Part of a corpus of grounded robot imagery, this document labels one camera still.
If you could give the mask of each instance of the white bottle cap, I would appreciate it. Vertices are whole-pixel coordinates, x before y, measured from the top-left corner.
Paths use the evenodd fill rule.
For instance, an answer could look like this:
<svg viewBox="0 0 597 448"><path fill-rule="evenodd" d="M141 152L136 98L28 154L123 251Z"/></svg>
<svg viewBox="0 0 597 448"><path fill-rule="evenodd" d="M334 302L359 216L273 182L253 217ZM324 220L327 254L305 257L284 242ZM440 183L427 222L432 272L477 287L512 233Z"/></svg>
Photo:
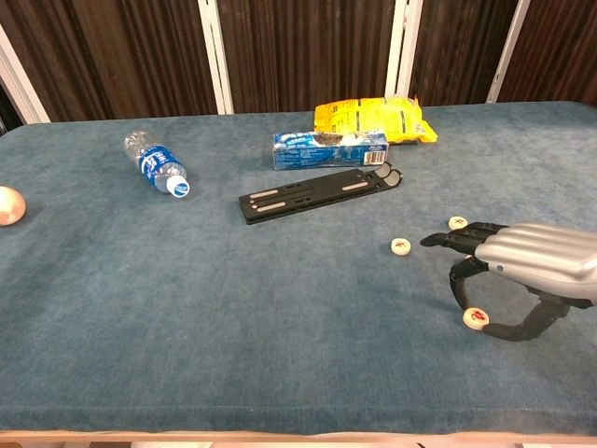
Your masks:
<svg viewBox="0 0 597 448"><path fill-rule="evenodd" d="M181 175L173 175L168 178L166 181L166 189L168 189L175 198L184 198L190 191L187 180Z"/></svg>

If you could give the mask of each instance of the table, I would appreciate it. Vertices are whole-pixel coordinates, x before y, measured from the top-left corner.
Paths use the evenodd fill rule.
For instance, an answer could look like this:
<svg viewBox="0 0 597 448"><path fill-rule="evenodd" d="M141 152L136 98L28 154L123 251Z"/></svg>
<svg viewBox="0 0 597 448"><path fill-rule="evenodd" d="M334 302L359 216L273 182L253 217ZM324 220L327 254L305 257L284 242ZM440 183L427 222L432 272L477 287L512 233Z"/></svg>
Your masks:
<svg viewBox="0 0 597 448"><path fill-rule="evenodd" d="M595 230L597 109L428 107L434 145L391 148L397 189L254 226L238 197L339 169L274 172L271 135L312 114L56 123L0 138L0 429L505 431L597 435L595 309L539 339L467 329L458 254L416 244L452 215ZM192 191L153 190L121 148L151 129ZM398 258L390 241L413 250ZM517 322L535 299L484 274Z"/></svg>

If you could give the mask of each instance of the plastic bottle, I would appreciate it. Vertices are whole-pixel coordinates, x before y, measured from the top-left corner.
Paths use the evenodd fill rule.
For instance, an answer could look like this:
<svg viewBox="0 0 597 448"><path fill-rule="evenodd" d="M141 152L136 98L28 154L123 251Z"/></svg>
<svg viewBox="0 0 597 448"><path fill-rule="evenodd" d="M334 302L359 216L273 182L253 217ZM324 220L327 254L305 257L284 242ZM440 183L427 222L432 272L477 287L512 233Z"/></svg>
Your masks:
<svg viewBox="0 0 597 448"><path fill-rule="evenodd" d="M124 150L156 189L171 193L175 198L188 195L190 187L185 167L155 135L134 131L124 139Z"/></svg>

